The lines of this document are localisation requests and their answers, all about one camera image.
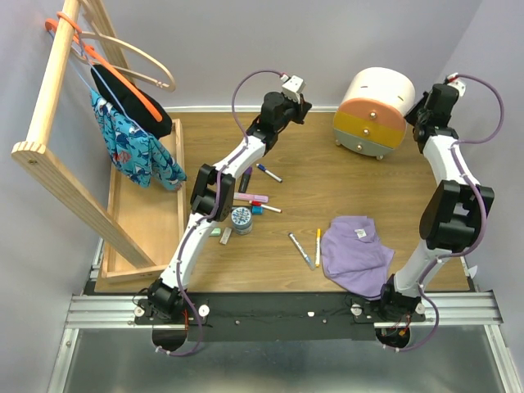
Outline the grey white eraser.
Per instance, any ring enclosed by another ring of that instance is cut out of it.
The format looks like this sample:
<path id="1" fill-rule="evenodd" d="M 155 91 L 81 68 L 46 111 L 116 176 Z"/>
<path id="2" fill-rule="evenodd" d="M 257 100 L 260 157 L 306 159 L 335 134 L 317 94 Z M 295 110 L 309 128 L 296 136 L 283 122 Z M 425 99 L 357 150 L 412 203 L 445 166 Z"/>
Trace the grey white eraser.
<path id="1" fill-rule="evenodd" d="M 221 236 L 221 238 L 219 240 L 219 243 L 221 245 L 227 245 L 228 244 L 228 240 L 231 237 L 232 232 L 233 232 L 233 230 L 231 228 L 225 228 L 223 230 L 223 233 L 222 233 L 222 236 Z"/>

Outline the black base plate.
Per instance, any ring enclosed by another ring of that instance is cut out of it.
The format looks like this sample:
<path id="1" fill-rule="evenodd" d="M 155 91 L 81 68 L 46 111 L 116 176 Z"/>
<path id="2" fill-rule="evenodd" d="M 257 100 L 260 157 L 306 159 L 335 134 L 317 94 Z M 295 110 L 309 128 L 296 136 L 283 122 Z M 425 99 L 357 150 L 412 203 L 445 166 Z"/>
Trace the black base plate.
<path id="1" fill-rule="evenodd" d="M 147 298 L 133 311 L 151 326 L 155 346 L 177 352 L 187 343 L 235 341 L 378 341 L 405 348 L 420 309 L 394 310 L 378 300 L 343 292 L 193 292 L 163 311 Z"/>

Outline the yellow white pen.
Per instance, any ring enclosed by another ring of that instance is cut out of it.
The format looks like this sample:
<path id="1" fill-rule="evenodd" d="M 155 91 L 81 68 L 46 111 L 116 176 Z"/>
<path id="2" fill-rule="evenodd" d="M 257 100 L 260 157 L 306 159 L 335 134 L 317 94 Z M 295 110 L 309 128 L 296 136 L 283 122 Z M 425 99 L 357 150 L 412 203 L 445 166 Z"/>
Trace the yellow white pen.
<path id="1" fill-rule="evenodd" d="M 315 256 L 314 256 L 315 268 L 319 268 L 320 263 L 321 263 L 321 238 L 322 238 L 322 230 L 321 228 L 317 228 L 316 238 L 315 238 Z"/>

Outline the blue small cap eraser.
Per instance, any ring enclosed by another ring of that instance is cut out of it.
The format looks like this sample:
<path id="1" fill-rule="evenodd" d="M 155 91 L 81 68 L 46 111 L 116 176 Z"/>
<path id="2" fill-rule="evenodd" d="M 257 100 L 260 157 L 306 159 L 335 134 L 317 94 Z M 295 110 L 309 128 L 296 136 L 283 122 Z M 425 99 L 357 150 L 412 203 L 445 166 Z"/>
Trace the blue small cap eraser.
<path id="1" fill-rule="evenodd" d="M 262 215 L 264 213 L 264 209 L 261 206 L 252 206 L 251 213 L 253 215 Z"/>

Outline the blue capped white marker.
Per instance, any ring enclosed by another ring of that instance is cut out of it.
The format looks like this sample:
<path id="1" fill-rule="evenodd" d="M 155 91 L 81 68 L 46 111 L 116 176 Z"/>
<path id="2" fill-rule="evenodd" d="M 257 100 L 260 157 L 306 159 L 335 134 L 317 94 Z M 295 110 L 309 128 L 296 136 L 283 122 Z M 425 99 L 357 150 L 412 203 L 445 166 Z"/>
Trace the blue capped white marker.
<path id="1" fill-rule="evenodd" d="M 256 164 L 256 167 L 261 170 L 262 172 L 264 172 L 265 174 L 267 174 L 270 178 L 274 179 L 275 181 L 277 181 L 278 183 L 282 183 L 283 180 L 282 178 L 278 177 L 276 174 L 274 174 L 273 172 L 271 172 L 269 169 L 267 169 L 264 165 L 260 164 L 260 163 L 257 163 Z"/>

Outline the wooden tray base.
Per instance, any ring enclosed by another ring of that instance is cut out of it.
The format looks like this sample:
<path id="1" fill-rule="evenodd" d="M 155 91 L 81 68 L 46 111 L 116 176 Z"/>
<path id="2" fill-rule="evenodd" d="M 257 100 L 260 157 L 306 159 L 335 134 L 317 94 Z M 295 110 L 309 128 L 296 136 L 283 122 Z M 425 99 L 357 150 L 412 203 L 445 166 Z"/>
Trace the wooden tray base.
<path id="1" fill-rule="evenodd" d="M 153 179 L 147 188 L 111 169 L 108 212 L 154 263 L 132 266 L 107 244 L 97 279 L 101 291 L 133 291 L 147 287 L 169 265 L 187 225 L 186 183 L 166 190 Z"/>

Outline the round blue tin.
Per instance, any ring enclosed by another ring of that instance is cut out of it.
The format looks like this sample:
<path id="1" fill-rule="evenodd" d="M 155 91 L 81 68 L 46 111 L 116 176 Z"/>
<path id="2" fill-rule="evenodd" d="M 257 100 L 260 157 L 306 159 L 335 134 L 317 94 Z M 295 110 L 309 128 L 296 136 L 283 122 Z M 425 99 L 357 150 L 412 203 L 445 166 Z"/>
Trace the round blue tin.
<path id="1" fill-rule="evenodd" d="M 253 228 L 251 210 L 244 206 L 232 210 L 231 221 L 234 232 L 238 235 L 247 235 Z"/>

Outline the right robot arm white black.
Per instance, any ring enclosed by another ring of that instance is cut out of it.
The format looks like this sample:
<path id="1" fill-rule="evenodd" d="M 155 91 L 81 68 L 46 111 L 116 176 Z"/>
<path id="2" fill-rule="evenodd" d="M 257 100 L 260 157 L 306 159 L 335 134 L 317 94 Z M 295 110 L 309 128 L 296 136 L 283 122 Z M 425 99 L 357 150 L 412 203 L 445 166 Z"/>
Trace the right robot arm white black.
<path id="1" fill-rule="evenodd" d="M 459 75 L 451 75 L 425 92 L 404 117 L 431 166 L 436 190 L 420 219 L 417 248 L 377 299 L 377 312 L 384 320 L 413 315 L 424 287 L 441 266 L 473 251 L 482 239 L 495 192 L 472 175 L 460 151 L 462 140 L 449 126 L 454 105 L 465 91 Z"/>

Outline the black garment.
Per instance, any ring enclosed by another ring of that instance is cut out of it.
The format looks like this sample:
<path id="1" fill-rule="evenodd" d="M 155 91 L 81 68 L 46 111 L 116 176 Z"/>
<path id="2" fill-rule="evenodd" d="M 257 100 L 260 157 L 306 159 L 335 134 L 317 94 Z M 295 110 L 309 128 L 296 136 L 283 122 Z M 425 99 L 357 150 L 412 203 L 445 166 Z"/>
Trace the black garment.
<path id="1" fill-rule="evenodd" d="M 151 133 L 157 139 L 163 138 L 171 133 L 172 120 L 159 102 L 142 90 L 139 90 L 159 111 L 161 121 L 157 121 L 136 95 L 105 66 L 95 65 L 90 72 L 98 92 L 110 102 L 117 111 L 122 112 L 122 110 L 125 110 L 130 118 L 135 120 L 145 131 Z"/>

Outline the red capped white marker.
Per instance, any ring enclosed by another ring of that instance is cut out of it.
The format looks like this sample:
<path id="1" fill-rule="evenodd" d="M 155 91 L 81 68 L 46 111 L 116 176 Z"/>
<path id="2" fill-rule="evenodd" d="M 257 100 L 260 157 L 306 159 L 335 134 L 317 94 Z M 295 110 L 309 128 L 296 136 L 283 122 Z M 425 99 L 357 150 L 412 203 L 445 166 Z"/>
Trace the red capped white marker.
<path id="1" fill-rule="evenodd" d="M 272 211 L 272 212 L 275 212 L 275 213 L 279 213 L 279 214 L 282 213 L 282 209 L 279 209 L 279 208 L 276 208 L 276 207 L 272 207 L 272 206 L 263 204 L 263 203 L 258 202 L 258 201 L 250 201 L 250 203 L 251 203 L 252 206 L 257 206 L 257 207 L 259 207 L 261 209 L 269 210 L 269 211 Z"/>

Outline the orange hanger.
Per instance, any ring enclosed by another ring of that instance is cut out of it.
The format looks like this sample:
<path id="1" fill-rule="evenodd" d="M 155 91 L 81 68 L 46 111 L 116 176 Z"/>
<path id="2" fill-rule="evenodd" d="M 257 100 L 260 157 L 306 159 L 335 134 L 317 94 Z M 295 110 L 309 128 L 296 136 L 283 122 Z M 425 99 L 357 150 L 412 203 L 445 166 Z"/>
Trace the orange hanger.
<path id="1" fill-rule="evenodd" d="M 63 11 L 59 11 L 57 17 L 60 20 L 67 22 L 74 30 L 72 40 L 78 45 L 80 49 L 80 57 L 87 61 L 90 66 L 94 66 L 94 61 L 98 61 L 99 64 L 104 66 L 109 72 L 114 75 L 147 109 L 152 115 L 156 122 L 161 122 L 162 115 L 154 107 L 154 105 L 136 88 L 131 82 L 129 82 L 113 65 L 111 65 L 102 55 L 100 55 L 93 46 L 87 45 L 82 41 L 81 34 L 83 31 L 80 29 L 76 22 L 65 14 Z"/>

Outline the purple black highlighter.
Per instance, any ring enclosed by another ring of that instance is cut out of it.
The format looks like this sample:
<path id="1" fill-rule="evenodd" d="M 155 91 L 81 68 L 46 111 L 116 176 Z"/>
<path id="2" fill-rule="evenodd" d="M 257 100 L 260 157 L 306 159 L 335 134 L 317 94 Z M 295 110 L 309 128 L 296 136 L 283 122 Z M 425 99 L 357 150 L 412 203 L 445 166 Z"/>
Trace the purple black highlighter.
<path id="1" fill-rule="evenodd" d="M 249 186 L 249 182 L 251 180 L 251 174 L 252 174 L 253 168 L 249 166 L 242 174 L 241 181 L 238 187 L 238 191 L 240 193 L 246 193 L 247 188 Z"/>

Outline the purple cloth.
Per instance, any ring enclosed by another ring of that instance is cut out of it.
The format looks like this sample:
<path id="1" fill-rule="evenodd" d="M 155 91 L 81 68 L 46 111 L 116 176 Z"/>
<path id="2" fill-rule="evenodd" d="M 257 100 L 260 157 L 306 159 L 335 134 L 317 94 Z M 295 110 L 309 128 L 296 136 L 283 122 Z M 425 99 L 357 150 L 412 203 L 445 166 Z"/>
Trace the purple cloth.
<path id="1" fill-rule="evenodd" d="M 382 244 L 368 216 L 338 216 L 321 240 L 326 278 L 347 291 L 376 300 L 388 278 L 395 251 Z"/>

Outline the aluminium rail frame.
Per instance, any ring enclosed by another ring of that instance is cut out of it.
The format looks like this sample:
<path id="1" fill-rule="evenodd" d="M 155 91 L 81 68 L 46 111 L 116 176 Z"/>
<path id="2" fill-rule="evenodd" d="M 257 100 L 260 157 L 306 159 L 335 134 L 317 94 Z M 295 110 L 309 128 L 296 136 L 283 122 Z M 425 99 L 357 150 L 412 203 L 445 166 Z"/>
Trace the aluminium rail frame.
<path id="1" fill-rule="evenodd" d="M 52 392 L 519 392 L 491 292 L 433 292 L 411 327 L 418 348 L 378 341 L 235 341 L 199 353 L 158 354 L 137 297 L 75 296 L 52 373 Z"/>

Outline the grey bottom drawer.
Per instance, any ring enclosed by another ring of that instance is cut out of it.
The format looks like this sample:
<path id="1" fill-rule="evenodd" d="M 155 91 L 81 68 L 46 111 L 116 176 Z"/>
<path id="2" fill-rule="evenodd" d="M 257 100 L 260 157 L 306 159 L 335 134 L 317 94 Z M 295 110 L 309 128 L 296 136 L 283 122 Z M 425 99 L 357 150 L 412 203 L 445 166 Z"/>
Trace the grey bottom drawer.
<path id="1" fill-rule="evenodd" d="M 340 131 L 339 129 L 334 129 L 333 132 L 336 145 L 343 146 L 360 155 L 371 156 L 375 157 L 377 160 L 381 160 L 384 156 L 393 152 L 393 149 L 390 147 L 371 142 L 367 139 L 362 139 L 353 134 Z"/>

